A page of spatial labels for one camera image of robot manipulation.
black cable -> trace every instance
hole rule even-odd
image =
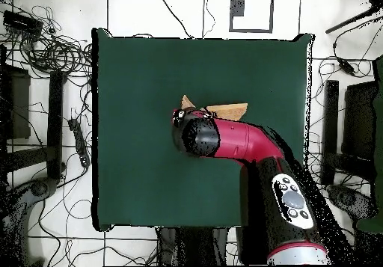
[[[136,260],[139,260],[139,259],[143,259],[142,257],[137,257],[135,259],[131,258],[131,257],[128,257],[126,255],[123,255],[122,253],[118,252],[115,248],[112,248],[111,246],[105,246],[104,248],[100,248],[99,250],[95,250],[95,251],[91,251],[91,252],[84,252],[84,253],[80,253],[80,254],[77,254],[76,257],[73,259],[73,261],[70,263],[69,267],[73,266],[73,263],[75,262],[75,260],[77,259],[77,257],[80,257],[81,255],[91,255],[91,254],[95,254],[95,253],[98,253],[100,251],[104,251],[106,248],[109,248],[111,249],[113,252],[115,252],[116,254],[120,255],[121,257],[124,257],[124,258],[127,258],[128,260],[130,260],[130,263],[134,263],[138,266],[146,266],[145,264],[141,264],[141,263],[137,263]]]
[[[347,232],[348,234],[351,234],[352,236],[355,236],[355,234],[353,232],[351,232],[350,230],[347,230],[347,229],[344,229],[343,227],[340,228],[342,231],[345,231]]]
[[[189,38],[194,38],[193,36],[189,35],[189,33],[186,31],[186,28],[185,26],[183,25],[183,23],[180,21],[180,19],[173,13],[173,11],[171,10],[171,8],[169,7],[168,3],[166,3],[165,0],[162,0],[166,7],[168,8],[168,10],[171,12],[171,15],[173,15],[173,17],[181,24],[181,26],[183,27],[183,30],[185,31],[185,33],[188,35]]]
[[[220,250],[219,250],[218,243],[217,243],[217,239],[216,239],[216,238],[213,238],[213,241],[214,241],[215,246],[217,247],[217,254],[218,254],[219,261],[220,261],[221,265],[222,265],[222,266],[226,266],[226,262],[223,260],[222,255],[221,255],[221,252],[220,252]]]
[[[43,230],[46,234],[48,234],[49,236],[51,236],[52,238],[54,238],[54,239],[56,239],[56,240],[58,241],[58,247],[57,247],[57,250],[55,251],[55,253],[52,255],[51,259],[50,259],[49,262],[48,262],[48,266],[47,266],[47,267],[50,267],[51,262],[52,262],[52,260],[53,260],[53,257],[55,257],[55,255],[57,254],[58,250],[59,250],[60,247],[61,247],[61,241],[60,241],[60,239],[58,239],[56,236],[54,236],[53,234],[51,234],[50,232],[48,232],[47,230],[45,230],[45,228],[44,228],[43,225],[41,224],[41,216],[43,215],[44,209],[45,209],[45,199],[43,200],[43,209],[41,210],[41,213],[40,213],[40,215],[39,215],[38,224],[40,225],[41,230]]]
[[[209,33],[209,32],[211,32],[212,31],[212,29],[214,28],[214,26],[215,26],[215,18],[214,18],[214,16],[210,13],[210,11],[209,11],[209,9],[207,8],[207,5],[209,4],[209,0],[206,0],[206,10],[207,10],[207,13],[209,13],[209,15],[213,18],[213,20],[214,20],[214,23],[212,24],[212,27],[211,27],[211,29],[210,30],[208,30],[204,35],[203,35],[203,38],[205,38],[205,36],[207,35],[207,33]]]
[[[366,24],[369,23],[369,22],[377,22],[377,21],[379,21],[380,19],[383,19],[383,16],[379,16],[379,17],[376,17],[376,18],[374,18],[374,19],[369,19],[369,20],[367,20],[367,21],[365,21],[365,22],[362,22],[361,24],[359,24],[359,25],[357,25],[357,26],[355,26],[355,27],[353,27],[353,28],[347,29],[347,30],[344,31],[343,33],[339,34],[339,35],[337,36],[337,38],[335,39],[334,43],[333,43],[334,56],[335,56],[335,58],[338,60],[338,62],[339,62],[339,64],[340,64],[341,68],[342,68],[346,73],[348,73],[348,74],[354,76],[355,78],[363,78],[364,76],[369,76],[369,73],[370,73],[370,71],[371,71],[371,69],[372,69],[371,63],[369,62],[369,64],[370,64],[370,69],[369,69],[368,73],[362,73],[361,70],[360,70],[360,65],[361,65],[362,60],[364,59],[364,56],[365,56],[365,55],[368,53],[368,51],[370,50],[371,45],[373,44],[373,42],[374,42],[376,36],[377,36],[378,33],[380,32],[380,30],[383,28],[383,25],[380,26],[380,28],[378,29],[378,31],[375,33],[375,35],[374,35],[374,37],[373,37],[373,40],[372,40],[371,43],[369,44],[369,46],[368,46],[367,50],[365,51],[365,53],[363,54],[362,58],[359,60],[359,63],[358,63],[358,65],[357,65],[357,67],[358,67],[358,71],[357,71],[357,72],[355,72],[354,68],[352,68],[351,64],[349,63],[349,59],[344,59],[344,58],[341,58],[341,57],[339,57],[339,56],[337,55],[337,52],[336,52],[337,41],[338,41],[338,39],[339,39],[341,36],[343,36],[345,33],[348,33],[348,32],[350,32],[350,31],[353,31],[353,30],[356,29],[356,28],[360,28],[361,26],[364,26],[364,25],[366,25]],[[359,73],[359,72],[362,74],[362,76],[356,76],[356,75],[355,75],[356,73]]]

floor tile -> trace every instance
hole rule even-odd
[[[189,35],[200,37],[203,0],[165,1]],[[188,38],[162,0],[109,0],[108,29],[113,36],[152,34],[154,37]]]
[[[370,8],[368,0],[301,0],[301,33],[315,34],[313,57],[326,58],[333,55],[333,43],[340,33],[353,28],[365,20],[381,16],[383,12],[361,19],[330,34],[325,31]],[[361,29],[345,33],[337,41],[336,52],[341,58],[361,58],[375,33],[383,22],[372,23]],[[374,46],[366,54],[375,59],[382,54],[383,39],[376,38]]]
[[[157,239],[154,227],[115,226],[106,233],[107,239]]]
[[[121,241],[106,240],[106,245],[116,251],[107,248],[105,251],[105,266],[137,266],[145,264],[145,261],[156,252],[157,241]]]
[[[214,16],[215,24],[207,10]],[[299,0],[274,0],[272,34],[229,32],[230,0],[209,0],[207,10],[205,12],[205,32],[211,28],[212,31],[206,35],[206,38],[292,40],[298,34]]]

black tripod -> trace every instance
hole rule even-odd
[[[366,10],[363,13],[360,13],[357,16],[352,17],[351,19],[345,20],[344,22],[341,22],[340,24],[335,25],[334,27],[331,27],[330,29],[326,31],[326,34],[336,31],[337,29],[342,28],[348,24],[351,24],[352,22],[356,22],[359,19],[363,19],[364,17],[371,16],[374,13],[379,12],[379,10],[383,8],[383,0],[369,0],[369,2],[371,3],[370,9]]]

black stand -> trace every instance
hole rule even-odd
[[[7,152],[7,129],[13,109],[6,48],[0,46],[0,266],[31,266],[27,256],[28,219],[34,204],[55,193],[64,166],[61,163],[62,101],[65,76],[51,72],[49,83],[48,146]],[[9,190],[7,174],[46,162],[48,177]]]
[[[359,19],[363,19],[364,17],[371,16],[374,13],[379,12],[379,10],[383,7],[383,0],[370,0],[370,3],[371,3],[371,8],[369,10],[366,10],[365,12],[352,17],[351,19],[347,19],[338,25],[335,25],[334,27],[328,29],[326,31],[326,34],[330,34],[331,32],[336,31],[337,29],[342,28],[348,24],[351,24],[352,22],[356,22]]]
[[[339,82],[328,80],[325,83],[324,117],[322,127],[322,166],[320,183],[334,184],[335,170],[345,171],[371,182],[376,177],[373,161],[337,153],[337,120]]]

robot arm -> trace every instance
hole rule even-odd
[[[270,265],[327,264],[328,256],[332,263],[352,263],[352,248],[310,173],[276,132],[272,137],[260,126],[193,108],[175,110],[172,124],[179,150],[243,166],[241,185],[248,196],[247,224],[239,239],[243,263],[254,263],[250,251],[260,238],[264,243],[258,247]]]

